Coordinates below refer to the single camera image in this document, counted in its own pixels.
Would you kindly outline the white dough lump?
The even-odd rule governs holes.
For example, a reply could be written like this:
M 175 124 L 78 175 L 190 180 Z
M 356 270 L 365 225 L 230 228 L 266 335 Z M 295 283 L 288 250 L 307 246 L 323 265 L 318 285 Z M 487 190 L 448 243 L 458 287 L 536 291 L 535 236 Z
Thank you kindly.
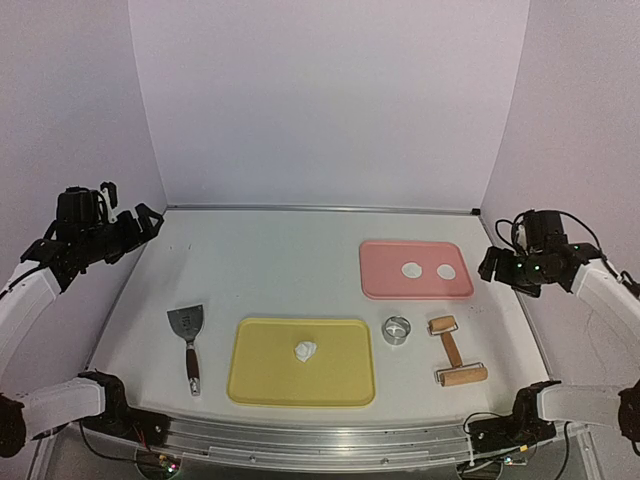
M 295 358 L 301 362 L 308 362 L 317 352 L 318 345 L 312 341 L 301 341 L 294 347 Z

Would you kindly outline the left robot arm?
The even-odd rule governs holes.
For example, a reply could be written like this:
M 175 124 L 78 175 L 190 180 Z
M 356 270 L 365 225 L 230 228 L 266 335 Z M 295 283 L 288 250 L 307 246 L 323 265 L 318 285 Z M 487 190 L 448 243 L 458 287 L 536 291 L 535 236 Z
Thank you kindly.
M 1 365 L 8 366 L 20 343 L 45 310 L 88 268 L 113 265 L 156 238 L 162 214 L 146 204 L 119 211 L 117 187 L 73 186 L 59 194 L 56 216 L 43 237 L 21 255 L 1 290 Z M 131 407 L 115 375 L 85 371 L 20 399 L 1 398 L 1 455 L 16 456 L 33 440 L 54 435 L 70 423 L 145 447 L 163 443 L 169 419 Z

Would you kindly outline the yellow plastic tray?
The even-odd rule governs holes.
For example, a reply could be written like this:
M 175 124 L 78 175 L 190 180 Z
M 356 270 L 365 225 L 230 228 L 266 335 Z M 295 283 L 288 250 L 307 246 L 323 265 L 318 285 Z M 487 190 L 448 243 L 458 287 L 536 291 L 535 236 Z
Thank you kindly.
M 294 347 L 318 345 L 306 363 Z M 246 318 L 236 330 L 227 395 L 239 405 L 362 408 L 376 396 L 371 332 L 360 319 Z

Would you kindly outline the wooden double-ended rolling pin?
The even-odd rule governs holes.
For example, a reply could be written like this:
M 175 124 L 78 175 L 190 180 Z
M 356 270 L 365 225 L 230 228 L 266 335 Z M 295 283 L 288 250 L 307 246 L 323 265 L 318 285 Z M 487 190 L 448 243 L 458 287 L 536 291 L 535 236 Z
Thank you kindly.
M 488 369 L 482 362 L 464 363 L 453 335 L 457 330 L 458 324 L 452 315 L 434 318 L 428 322 L 429 335 L 440 338 L 449 361 L 447 368 L 435 372 L 436 382 L 442 387 L 463 386 L 488 379 Z

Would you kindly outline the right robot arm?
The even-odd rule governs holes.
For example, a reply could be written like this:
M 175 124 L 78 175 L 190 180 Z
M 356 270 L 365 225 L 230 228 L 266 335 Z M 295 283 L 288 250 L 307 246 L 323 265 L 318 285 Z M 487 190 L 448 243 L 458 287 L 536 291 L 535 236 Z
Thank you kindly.
M 572 243 L 563 221 L 568 213 L 528 210 L 510 221 L 504 247 L 487 249 L 478 267 L 482 280 L 496 281 L 531 298 L 558 285 L 586 304 L 639 353 L 639 284 L 609 263 L 597 238 Z M 558 380 L 520 389 L 508 415 L 468 420 L 465 431 L 475 453 L 514 450 L 554 437 L 557 423 L 610 427 L 639 449 L 639 387 L 570 386 Z

